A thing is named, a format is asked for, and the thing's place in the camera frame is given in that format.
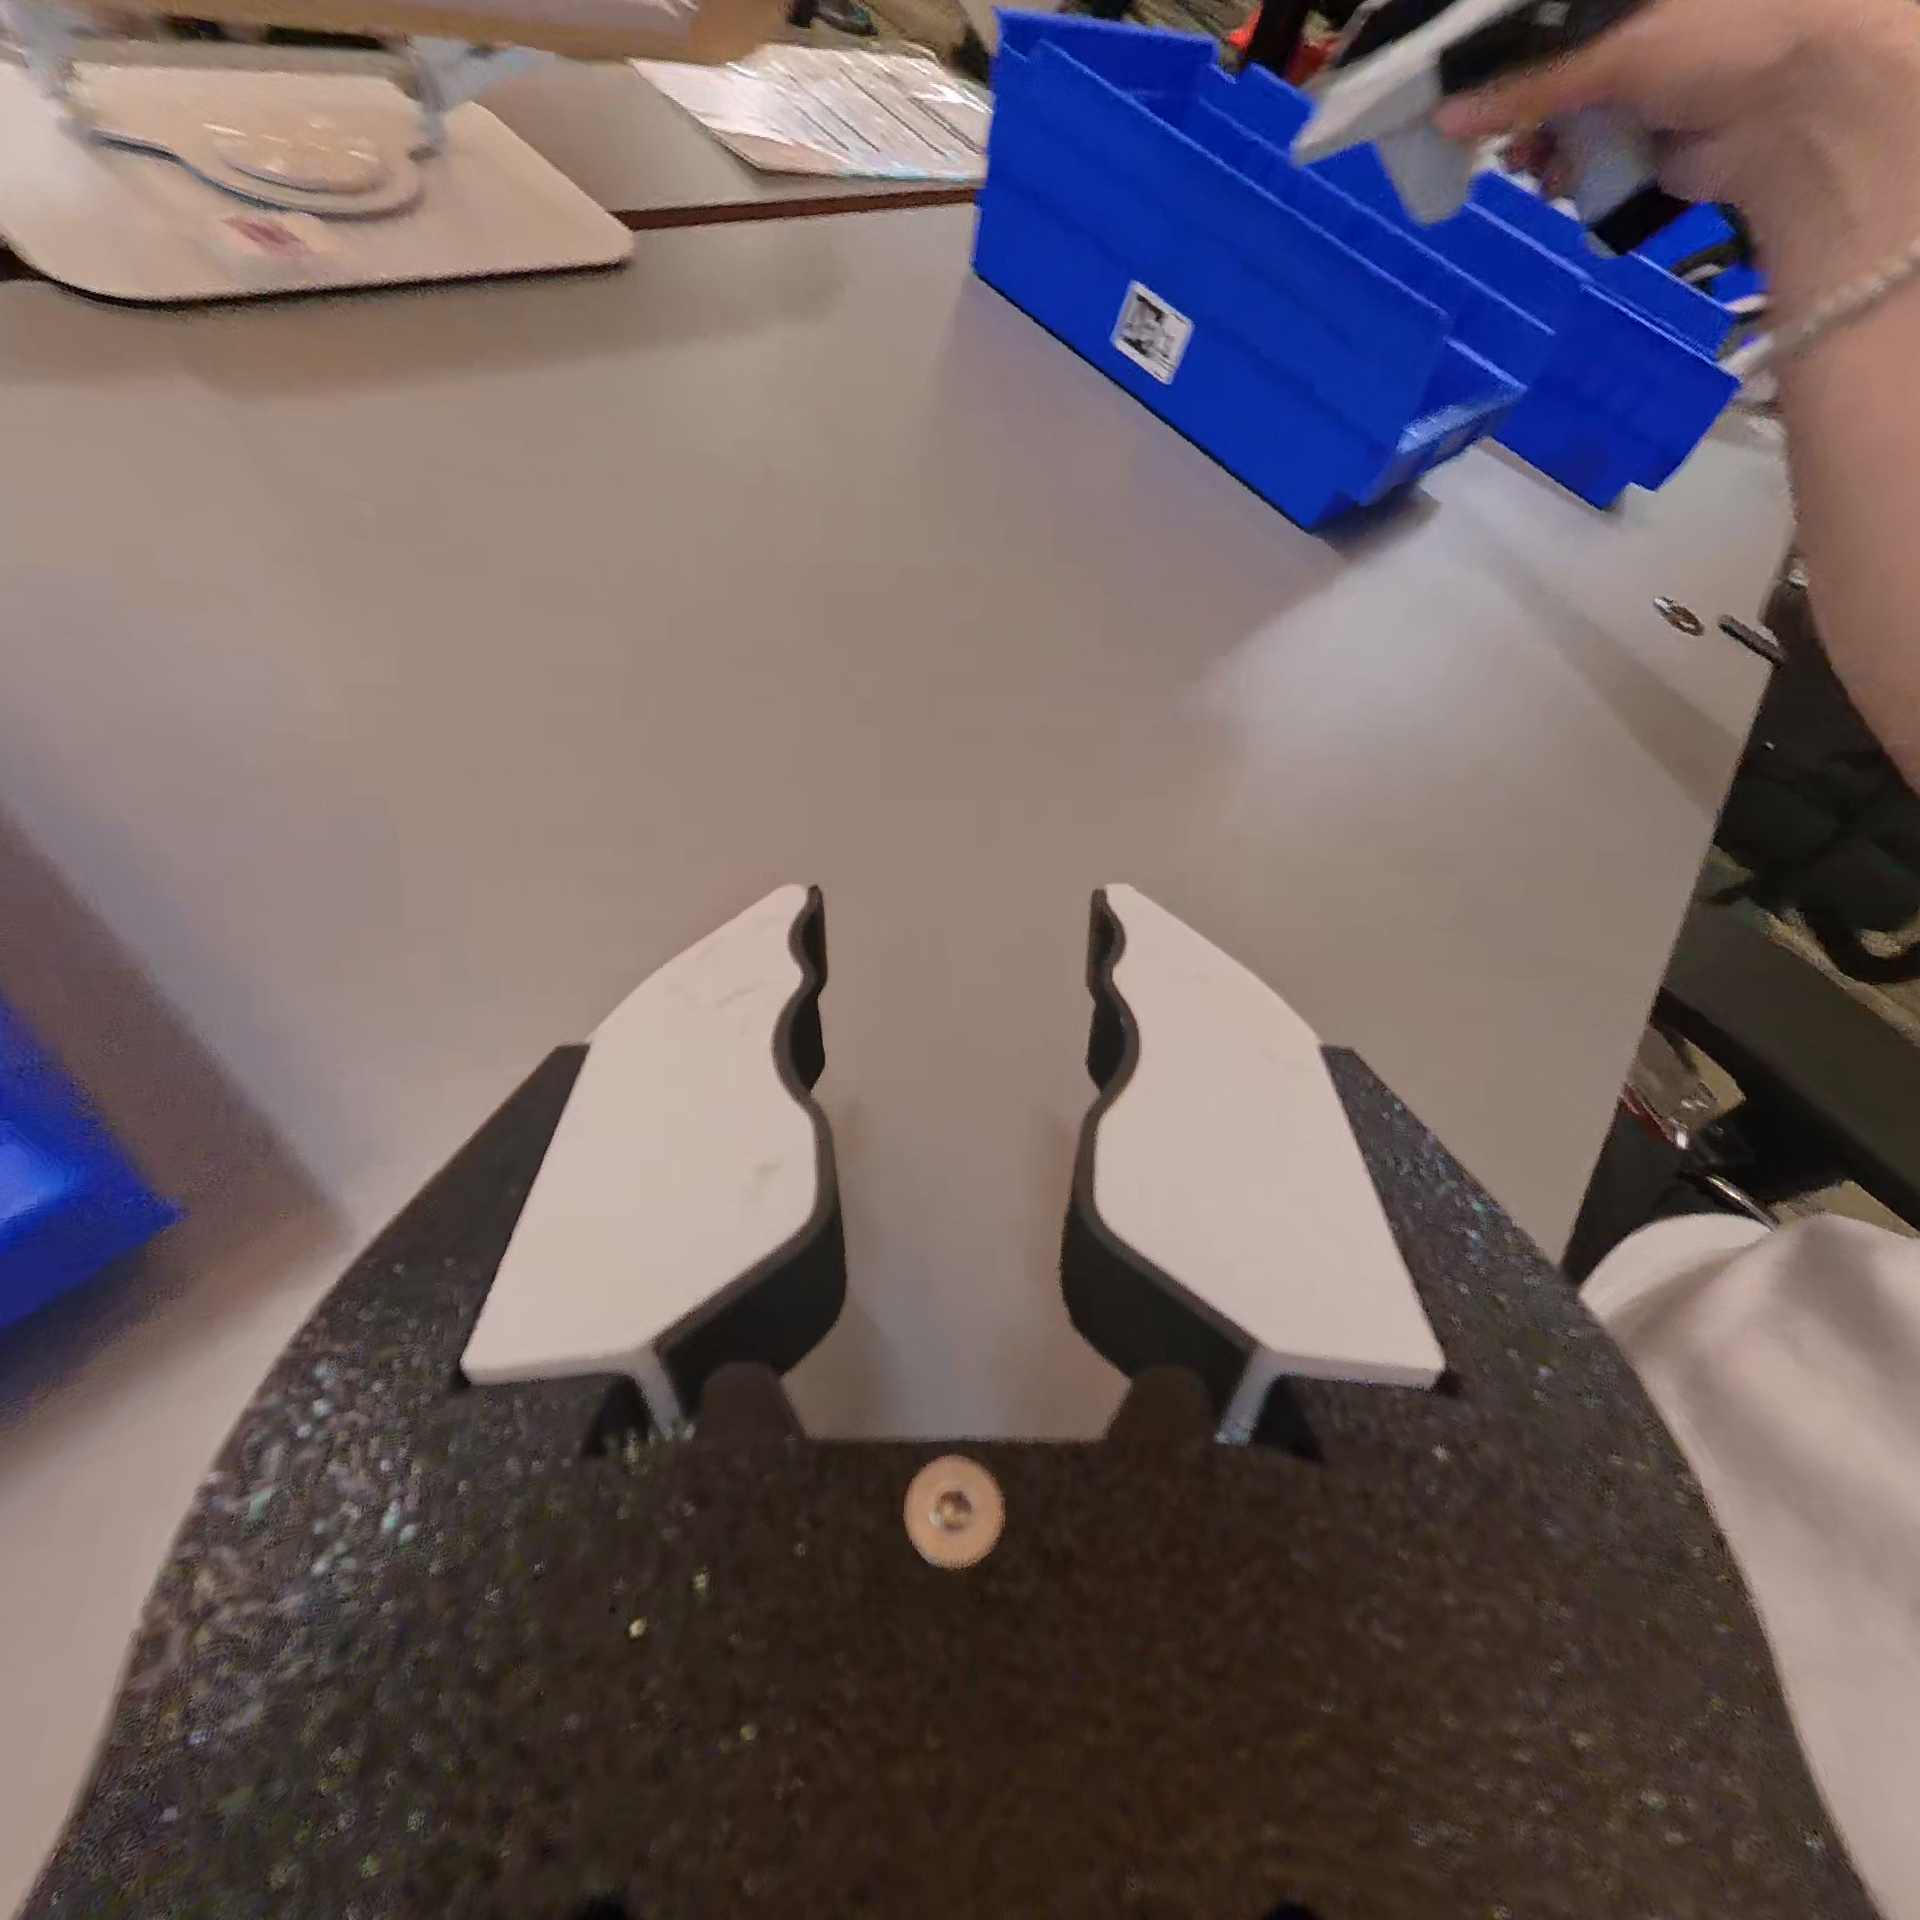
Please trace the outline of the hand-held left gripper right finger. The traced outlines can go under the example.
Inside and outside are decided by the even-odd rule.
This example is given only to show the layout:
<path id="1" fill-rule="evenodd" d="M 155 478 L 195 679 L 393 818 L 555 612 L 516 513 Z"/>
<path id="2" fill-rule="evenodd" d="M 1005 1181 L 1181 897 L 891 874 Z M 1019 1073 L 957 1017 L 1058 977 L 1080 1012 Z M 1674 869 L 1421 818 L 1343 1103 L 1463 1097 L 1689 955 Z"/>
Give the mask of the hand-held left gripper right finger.
<path id="1" fill-rule="evenodd" d="M 1060 1292 L 1128 1410 L 1309 1445 L 1312 1389 L 1445 1409 L 1449 1359 L 1312 1023 L 1131 883 L 1088 905 Z"/>

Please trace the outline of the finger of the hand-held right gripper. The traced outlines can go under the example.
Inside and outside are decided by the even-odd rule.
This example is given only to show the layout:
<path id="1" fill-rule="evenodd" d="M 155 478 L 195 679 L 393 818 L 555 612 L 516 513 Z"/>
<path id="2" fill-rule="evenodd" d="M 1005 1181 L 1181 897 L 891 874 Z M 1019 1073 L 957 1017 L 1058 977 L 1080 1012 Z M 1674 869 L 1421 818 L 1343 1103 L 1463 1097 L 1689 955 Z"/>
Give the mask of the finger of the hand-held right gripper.
<path id="1" fill-rule="evenodd" d="M 1367 5 L 1316 76 L 1309 116 L 1292 139 L 1298 164 L 1426 123 L 1441 101 L 1441 61 L 1501 18 L 1499 3 Z"/>
<path id="2" fill-rule="evenodd" d="M 1455 219 L 1473 194 L 1485 134 L 1448 134 L 1432 116 L 1384 134 L 1384 166 L 1409 218 L 1419 227 Z"/>

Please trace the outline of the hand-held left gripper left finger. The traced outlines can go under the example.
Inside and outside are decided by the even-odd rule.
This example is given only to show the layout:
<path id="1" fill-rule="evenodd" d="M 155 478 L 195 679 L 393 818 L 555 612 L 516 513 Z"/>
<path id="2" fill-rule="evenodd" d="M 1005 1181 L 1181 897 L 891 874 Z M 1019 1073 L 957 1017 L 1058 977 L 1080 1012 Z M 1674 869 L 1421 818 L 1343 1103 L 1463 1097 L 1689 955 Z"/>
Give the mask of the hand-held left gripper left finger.
<path id="1" fill-rule="evenodd" d="M 787 1377 L 848 1253 L 826 1074 L 826 897 L 787 883 L 649 973 L 587 1037 L 460 1358 L 476 1387 L 608 1379 L 658 1434 L 708 1383 Z"/>

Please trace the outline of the blue plastic bin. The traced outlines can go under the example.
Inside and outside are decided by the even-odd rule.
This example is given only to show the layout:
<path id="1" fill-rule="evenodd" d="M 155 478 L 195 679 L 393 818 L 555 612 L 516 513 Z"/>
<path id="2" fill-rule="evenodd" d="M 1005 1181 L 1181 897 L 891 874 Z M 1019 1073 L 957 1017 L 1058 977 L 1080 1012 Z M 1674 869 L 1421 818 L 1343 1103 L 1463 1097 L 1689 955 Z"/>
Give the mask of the blue plastic bin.
<path id="1" fill-rule="evenodd" d="M 1165 420 L 1306 531 L 1501 446 L 1594 508 L 1660 489 L 1725 410 L 1731 316 L 1479 174 L 1418 221 L 1375 146 L 1296 162 L 1309 105 L 1201 49 L 1156 103 L 1184 245 Z"/>
<path id="2" fill-rule="evenodd" d="M 3 1005 L 3 1331 L 144 1250 L 180 1218 L 90 1094 Z"/>

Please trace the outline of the person's right forearm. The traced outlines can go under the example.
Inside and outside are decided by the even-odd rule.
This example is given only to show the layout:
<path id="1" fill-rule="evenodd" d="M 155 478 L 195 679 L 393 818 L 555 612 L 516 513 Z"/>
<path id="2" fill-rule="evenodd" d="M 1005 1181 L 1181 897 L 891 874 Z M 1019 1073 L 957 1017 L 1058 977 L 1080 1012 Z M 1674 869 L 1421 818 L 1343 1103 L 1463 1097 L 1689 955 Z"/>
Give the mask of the person's right forearm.
<path id="1" fill-rule="evenodd" d="M 1867 733 L 1919 786 L 1916 274 L 1778 372 L 1816 630 Z"/>

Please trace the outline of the person's right hand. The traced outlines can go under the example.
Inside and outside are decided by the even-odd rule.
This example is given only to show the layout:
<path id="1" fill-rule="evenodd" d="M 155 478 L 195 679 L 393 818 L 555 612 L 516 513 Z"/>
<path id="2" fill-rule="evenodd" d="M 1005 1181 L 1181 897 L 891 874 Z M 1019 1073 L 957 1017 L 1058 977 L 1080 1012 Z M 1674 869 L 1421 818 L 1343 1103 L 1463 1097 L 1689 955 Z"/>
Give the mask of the person's right hand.
<path id="1" fill-rule="evenodd" d="M 1433 121 L 1491 139 L 1588 107 L 1658 139 L 1672 194 L 1743 213 L 1778 331 L 1845 321 L 1916 274 L 1916 5 L 1647 5 Z"/>

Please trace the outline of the blue bin white label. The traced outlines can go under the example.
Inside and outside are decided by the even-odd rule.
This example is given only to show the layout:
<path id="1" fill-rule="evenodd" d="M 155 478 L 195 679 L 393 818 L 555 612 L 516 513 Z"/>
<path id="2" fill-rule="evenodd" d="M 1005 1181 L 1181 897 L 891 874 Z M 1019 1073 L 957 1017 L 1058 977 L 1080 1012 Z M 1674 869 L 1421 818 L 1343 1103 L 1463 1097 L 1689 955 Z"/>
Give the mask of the blue bin white label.
<path id="1" fill-rule="evenodd" d="M 1212 39 L 1005 9 L 975 271 L 1316 531 L 1491 439 L 1552 334 L 1296 164 L 1308 116 Z"/>

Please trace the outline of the clear plastic bag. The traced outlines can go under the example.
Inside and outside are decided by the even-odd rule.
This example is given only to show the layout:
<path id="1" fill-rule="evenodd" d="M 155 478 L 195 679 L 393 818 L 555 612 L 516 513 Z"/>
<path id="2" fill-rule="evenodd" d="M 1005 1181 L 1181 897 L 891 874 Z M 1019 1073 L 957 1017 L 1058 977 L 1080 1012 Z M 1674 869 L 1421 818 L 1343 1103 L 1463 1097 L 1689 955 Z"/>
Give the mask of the clear plastic bag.
<path id="1" fill-rule="evenodd" d="M 771 43 L 731 65 L 632 69 L 765 177 L 978 185 L 987 174 L 991 92 L 923 54 Z"/>

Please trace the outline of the black office chair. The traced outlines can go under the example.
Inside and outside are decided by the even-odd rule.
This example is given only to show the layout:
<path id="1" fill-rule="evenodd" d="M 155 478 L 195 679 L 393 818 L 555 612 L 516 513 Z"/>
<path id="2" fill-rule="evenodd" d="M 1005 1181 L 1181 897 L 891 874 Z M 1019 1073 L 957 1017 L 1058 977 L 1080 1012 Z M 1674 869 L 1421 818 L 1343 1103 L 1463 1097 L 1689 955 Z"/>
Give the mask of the black office chair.
<path id="1" fill-rule="evenodd" d="M 1775 1227 L 1849 1190 L 1919 1226 L 1919 802 L 1834 674 L 1801 566 L 1759 626 L 1788 662 L 1576 1215 L 1572 1283 L 1674 1215 Z"/>

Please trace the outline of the person's white shirt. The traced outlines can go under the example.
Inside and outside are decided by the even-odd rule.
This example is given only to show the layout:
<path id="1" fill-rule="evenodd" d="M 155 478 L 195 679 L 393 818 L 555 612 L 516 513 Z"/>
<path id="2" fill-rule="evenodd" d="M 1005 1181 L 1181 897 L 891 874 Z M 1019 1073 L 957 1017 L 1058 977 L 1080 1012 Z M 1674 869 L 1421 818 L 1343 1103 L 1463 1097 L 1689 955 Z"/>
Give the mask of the person's white shirt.
<path id="1" fill-rule="evenodd" d="M 1684 1452 L 1884 1916 L 1919 1916 L 1919 1238 L 1695 1213 L 1579 1287 Z"/>

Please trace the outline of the white stand base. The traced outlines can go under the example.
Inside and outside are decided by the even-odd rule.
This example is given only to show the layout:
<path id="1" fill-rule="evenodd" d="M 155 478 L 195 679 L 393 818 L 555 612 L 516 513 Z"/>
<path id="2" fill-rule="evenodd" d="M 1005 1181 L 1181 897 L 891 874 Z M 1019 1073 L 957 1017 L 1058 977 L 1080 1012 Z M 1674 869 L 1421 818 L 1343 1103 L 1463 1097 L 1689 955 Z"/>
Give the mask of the white stand base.
<path id="1" fill-rule="evenodd" d="M 187 307 L 602 271 L 627 227 L 488 107 L 372 69 L 5 53 L 5 252 Z"/>

